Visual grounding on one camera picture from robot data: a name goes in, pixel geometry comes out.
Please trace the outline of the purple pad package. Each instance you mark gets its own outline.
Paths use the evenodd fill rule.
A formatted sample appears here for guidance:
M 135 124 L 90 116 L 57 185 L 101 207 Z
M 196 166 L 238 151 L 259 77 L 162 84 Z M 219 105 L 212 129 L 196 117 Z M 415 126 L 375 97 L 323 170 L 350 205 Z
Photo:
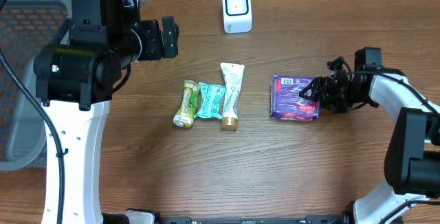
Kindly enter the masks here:
M 318 102 L 306 100 L 299 93 L 314 77 L 281 76 L 272 79 L 270 117 L 276 120 L 312 121 L 319 117 Z

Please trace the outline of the white tube gold cap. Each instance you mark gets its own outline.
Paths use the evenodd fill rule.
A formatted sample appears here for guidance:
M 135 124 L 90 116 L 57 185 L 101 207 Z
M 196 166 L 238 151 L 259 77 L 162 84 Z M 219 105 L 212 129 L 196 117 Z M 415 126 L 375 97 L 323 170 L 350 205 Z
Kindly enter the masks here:
M 241 93 L 244 70 L 244 65 L 221 63 L 221 71 L 226 87 L 221 119 L 221 128 L 223 130 L 237 130 L 239 118 L 237 106 Z

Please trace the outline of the teal snack wrapper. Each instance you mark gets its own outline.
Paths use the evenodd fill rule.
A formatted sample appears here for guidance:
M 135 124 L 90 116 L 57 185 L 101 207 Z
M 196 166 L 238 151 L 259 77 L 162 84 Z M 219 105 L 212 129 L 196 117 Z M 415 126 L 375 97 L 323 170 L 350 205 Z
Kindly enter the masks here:
M 195 114 L 195 117 L 202 119 L 221 119 L 222 116 L 219 113 L 219 109 L 226 92 L 226 87 L 223 85 L 214 85 L 204 82 L 200 82 L 199 86 L 201 104 L 198 112 Z

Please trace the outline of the green yellow snack bar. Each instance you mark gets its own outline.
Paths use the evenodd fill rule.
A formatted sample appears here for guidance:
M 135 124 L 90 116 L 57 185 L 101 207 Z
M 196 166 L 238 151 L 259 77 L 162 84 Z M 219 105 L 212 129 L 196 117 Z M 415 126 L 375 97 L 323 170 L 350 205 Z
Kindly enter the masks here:
M 184 81 L 183 99 L 173 118 L 173 124 L 182 128 L 191 128 L 199 106 L 200 86 L 192 81 Z

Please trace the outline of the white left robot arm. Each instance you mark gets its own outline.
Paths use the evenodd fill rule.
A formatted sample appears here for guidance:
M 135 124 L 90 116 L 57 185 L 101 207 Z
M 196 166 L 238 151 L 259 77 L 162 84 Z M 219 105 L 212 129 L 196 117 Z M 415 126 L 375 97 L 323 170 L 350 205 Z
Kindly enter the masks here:
M 144 223 L 147 210 L 104 214 L 99 174 L 102 134 L 122 70 L 142 60 L 174 58 L 179 28 L 173 17 L 140 18 L 144 0 L 71 0 L 61 40 L 35 58 L 36 96 L 46 121 L 44 223 Z

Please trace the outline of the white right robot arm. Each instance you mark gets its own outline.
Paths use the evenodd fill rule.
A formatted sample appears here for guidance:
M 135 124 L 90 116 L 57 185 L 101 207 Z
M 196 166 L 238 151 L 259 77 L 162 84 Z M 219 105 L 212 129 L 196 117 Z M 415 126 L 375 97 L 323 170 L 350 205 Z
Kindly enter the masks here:
M 439 106 L 415 90 L 406 75 L 382 64 L 378 47 L 364 47 L 349 67 L 343 57 L 327 63 L 331 75 L 314 78 L 299 96 L 332 113 L 365 105 L 382 107 L 395 122 L 384 159 L 384 180 L 346 207 L 339 223 L 401 223 L 416 205 L 439 205 Z

